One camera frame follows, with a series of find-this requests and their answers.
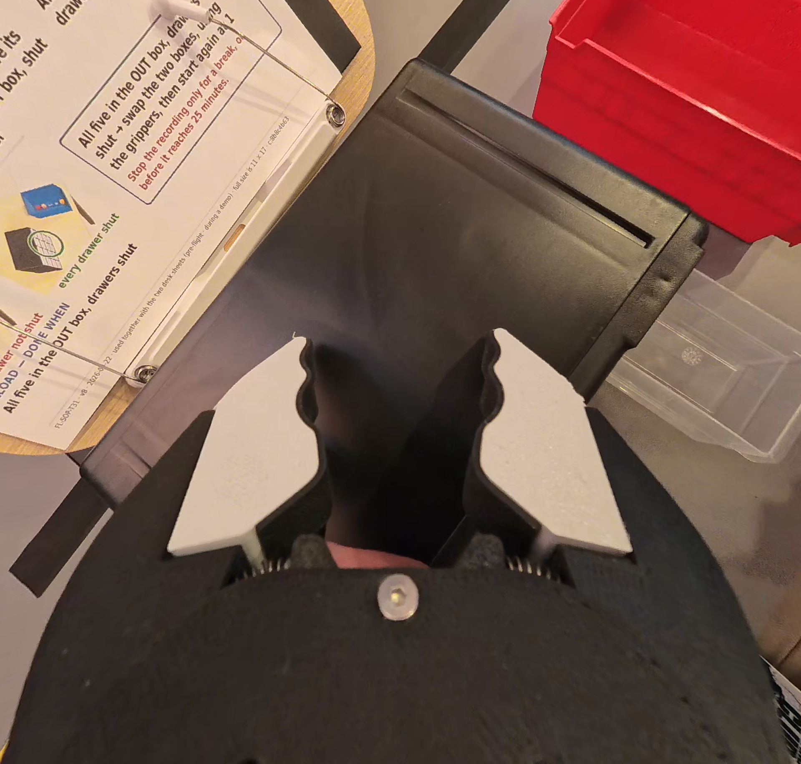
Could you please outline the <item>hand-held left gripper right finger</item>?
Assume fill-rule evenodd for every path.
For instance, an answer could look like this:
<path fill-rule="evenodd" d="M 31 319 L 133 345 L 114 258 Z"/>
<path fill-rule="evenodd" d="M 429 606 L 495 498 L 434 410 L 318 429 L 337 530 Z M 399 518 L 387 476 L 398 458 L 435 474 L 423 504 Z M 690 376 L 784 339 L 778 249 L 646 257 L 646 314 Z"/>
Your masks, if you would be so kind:
<path fill-rule="evenodd" d="M 466 516 L 509 564 L 542 571 L 561 547 L 633 553 L 586 401 L 506 329 L 486 337 L 480 420 L 466 471 Z"/>

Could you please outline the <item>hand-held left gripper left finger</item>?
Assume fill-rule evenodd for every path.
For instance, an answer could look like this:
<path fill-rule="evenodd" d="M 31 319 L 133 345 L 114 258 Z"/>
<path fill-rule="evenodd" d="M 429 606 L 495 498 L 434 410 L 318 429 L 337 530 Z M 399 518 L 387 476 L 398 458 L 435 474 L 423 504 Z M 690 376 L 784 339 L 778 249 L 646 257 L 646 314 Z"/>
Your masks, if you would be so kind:
<path fill-rule="evenodd" d="M 170 555 L 238 547 L 253 570 L 272 571 L 298 537 L 325 528 L 332 490 L 314 382 L 312 341 L 294 337 L 218 402 Z"/>

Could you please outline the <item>clear plastic drawer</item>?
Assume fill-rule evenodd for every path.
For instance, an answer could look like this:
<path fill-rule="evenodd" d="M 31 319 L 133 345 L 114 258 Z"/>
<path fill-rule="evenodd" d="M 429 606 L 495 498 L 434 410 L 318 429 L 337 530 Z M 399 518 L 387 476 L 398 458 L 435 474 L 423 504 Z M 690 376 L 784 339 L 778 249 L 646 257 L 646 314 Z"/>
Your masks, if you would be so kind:
<path fill-rule="evenodd" d="M 697 270 L 607 382 L 756 463 L 780 463 L 799 438 L 799 331 Z"/>

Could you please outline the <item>black drawer cabinet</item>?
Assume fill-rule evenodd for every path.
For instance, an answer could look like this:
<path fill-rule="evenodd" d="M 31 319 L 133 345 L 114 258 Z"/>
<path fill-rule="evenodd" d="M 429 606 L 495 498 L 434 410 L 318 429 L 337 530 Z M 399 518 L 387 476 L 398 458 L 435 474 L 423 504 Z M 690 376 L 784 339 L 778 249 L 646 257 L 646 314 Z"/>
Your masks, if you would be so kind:
<path fill-rule="evenodd" d="M 481 349 L 506 329 L 592 398 L 708 223 L 422 61 L 407 64 L 81 465 L 115 508 L 293 335 L 344 545 L 429 563 L 463 516 Z"/>

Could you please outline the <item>black tape strip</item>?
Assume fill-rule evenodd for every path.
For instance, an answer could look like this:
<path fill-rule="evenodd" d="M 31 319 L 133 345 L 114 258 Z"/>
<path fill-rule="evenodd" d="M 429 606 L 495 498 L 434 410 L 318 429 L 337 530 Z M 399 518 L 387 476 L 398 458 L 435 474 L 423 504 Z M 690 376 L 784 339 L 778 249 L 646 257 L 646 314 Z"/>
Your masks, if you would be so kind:
<path fill-rule="evenodd" d="M 452 74 L 509 2 L 462 0 L 416 59 Z"/>
<path fill-rule="evenodd" d="M 35 598 L 41 598 L 109 509 L 91 483 L 79 480 L 19 554 L 9 573 Z"/>

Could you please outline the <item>white sheet holder ledge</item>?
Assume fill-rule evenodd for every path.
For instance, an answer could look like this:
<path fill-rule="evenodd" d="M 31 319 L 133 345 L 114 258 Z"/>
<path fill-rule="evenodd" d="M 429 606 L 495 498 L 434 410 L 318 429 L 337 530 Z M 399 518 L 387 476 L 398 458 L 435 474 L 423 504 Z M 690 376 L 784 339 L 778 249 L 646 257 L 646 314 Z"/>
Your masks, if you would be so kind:
<path fill-rule="evenodd" d="M 154 377 L 319 170 L 345 123 L 345 109 L 336 102 L 327 102 L 315 114 L 126 369 L 130 385 L 141 388 Z"/>

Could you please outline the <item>printed instruction sheet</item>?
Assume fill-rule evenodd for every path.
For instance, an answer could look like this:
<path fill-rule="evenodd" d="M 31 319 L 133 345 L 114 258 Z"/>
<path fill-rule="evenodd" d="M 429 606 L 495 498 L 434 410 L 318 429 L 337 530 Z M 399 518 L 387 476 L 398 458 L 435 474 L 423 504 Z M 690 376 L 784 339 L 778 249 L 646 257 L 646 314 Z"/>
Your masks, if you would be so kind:
<path fill-rule="evenodd" d="M 285 0 L 1 0 L 2 434 L 66 449 L 341 74 Z"/>

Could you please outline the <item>red plastic bin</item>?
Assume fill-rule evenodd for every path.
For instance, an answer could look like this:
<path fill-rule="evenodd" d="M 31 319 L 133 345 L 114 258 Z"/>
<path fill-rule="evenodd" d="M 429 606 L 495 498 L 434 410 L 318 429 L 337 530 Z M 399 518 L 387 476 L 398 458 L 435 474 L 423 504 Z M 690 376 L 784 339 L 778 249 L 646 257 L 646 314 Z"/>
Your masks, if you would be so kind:
<path fill-rule="evenodd" d="M 799 244 L 800 0 L 564 0 L 533 117 L 747 243 Z"/>

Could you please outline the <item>instruction sheet on clipboard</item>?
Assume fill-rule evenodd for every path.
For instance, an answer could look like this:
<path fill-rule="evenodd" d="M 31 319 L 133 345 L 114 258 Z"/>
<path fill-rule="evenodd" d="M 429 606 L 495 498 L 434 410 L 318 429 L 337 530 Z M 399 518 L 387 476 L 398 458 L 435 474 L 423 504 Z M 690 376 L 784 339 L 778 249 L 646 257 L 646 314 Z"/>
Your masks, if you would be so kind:
<path fill-rule="evenodd" d="M 364 0 L 327 1 L 360 45 L 333 91 L 335 98 L 341 101 L 345 110 L 344 130 L 349 131 L 365 107 L 373 86 L 375 77 L 373 29 Z M 73 460 L 82 461 L 86 457 L 83 450 L 94 448 L 105 437 L 143 388 L 143 383 L 124 382 L 123 379 L 118 379 L 91 419 L 64 450 L 2 434 L 1 452 L 34 457 L 67 454 Z"/>

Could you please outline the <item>black backing strip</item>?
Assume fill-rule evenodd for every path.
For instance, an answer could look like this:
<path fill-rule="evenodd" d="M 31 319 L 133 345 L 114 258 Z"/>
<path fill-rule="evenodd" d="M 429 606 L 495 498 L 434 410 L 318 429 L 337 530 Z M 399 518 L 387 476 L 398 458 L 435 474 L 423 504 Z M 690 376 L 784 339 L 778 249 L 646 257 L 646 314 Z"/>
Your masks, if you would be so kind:
<path fill-rule="evenodd" d="M 361 49 L 329 0 L 285 0 L 341 75 Z"/>

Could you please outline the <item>white plastic peg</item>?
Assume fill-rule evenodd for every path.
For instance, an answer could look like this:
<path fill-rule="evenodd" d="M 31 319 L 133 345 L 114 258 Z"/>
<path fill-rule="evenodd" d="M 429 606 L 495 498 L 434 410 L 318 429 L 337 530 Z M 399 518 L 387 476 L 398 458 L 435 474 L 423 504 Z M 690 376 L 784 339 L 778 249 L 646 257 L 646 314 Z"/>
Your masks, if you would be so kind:
<path fill-rule="evenodd" d="M 208 9 L 188 0 L 146 0 L 151 18 L 186 18 L 197 23 L 206 23 Z"/>

